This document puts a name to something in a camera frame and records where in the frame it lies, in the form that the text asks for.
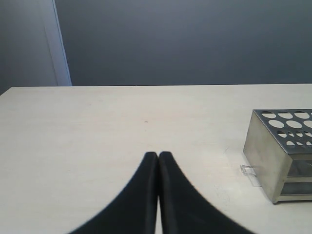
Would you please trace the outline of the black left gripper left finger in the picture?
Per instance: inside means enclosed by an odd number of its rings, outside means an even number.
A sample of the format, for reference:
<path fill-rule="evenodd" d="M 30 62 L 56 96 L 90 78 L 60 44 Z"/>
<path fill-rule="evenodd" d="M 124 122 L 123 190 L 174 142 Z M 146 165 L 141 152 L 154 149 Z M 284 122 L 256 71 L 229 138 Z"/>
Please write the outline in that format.
<path fill-rule="evenodd" d="M 158 156 L 145 153 L 115 199 L 73 234 L 153 234 L 158 201 Z"/>

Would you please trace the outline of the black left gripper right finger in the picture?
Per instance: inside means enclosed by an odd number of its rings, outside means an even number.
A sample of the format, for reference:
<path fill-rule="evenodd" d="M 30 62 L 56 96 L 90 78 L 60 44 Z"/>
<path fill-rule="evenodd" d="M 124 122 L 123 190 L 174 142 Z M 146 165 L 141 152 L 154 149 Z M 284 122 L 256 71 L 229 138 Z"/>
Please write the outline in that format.
<path fill-rule="evenodd" d="M 190 183 L 171 152 L 161 152 L 159 199 L 164 234 L 246 234 L 248 230 L 216 209 Z"/>

